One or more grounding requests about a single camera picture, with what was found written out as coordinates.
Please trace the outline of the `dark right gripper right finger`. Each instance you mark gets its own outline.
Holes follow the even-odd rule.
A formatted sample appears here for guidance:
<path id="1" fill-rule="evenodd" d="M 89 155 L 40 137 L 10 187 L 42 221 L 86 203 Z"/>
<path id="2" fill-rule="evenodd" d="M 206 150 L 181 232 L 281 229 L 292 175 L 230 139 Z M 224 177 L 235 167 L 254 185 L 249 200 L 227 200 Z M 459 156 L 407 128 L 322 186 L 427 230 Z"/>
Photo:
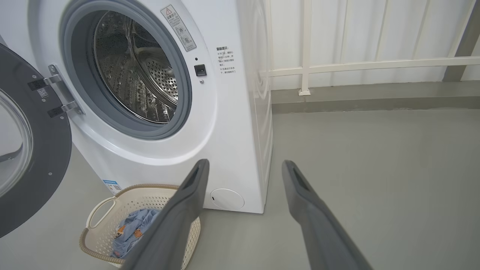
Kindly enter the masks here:
<path id="1" fill-rule="evenodd" d="M 300 224 L 312 270 L 372 270 L 341 223 L 291 160 L 282 164 L 291 216 Z"/>

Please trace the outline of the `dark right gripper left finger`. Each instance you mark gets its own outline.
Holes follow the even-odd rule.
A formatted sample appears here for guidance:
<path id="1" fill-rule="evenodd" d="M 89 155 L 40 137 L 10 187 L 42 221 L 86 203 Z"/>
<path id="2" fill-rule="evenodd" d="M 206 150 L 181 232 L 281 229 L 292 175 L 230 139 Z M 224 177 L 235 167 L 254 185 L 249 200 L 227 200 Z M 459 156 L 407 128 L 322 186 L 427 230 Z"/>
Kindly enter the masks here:
<path id="1" fill-rule="evenodd" d="M 143 238 L 127 255 L 122 270 L 180 270 L 191 224 L 203 210 L 210 164 L 194 164 L 179 189 Z"/>

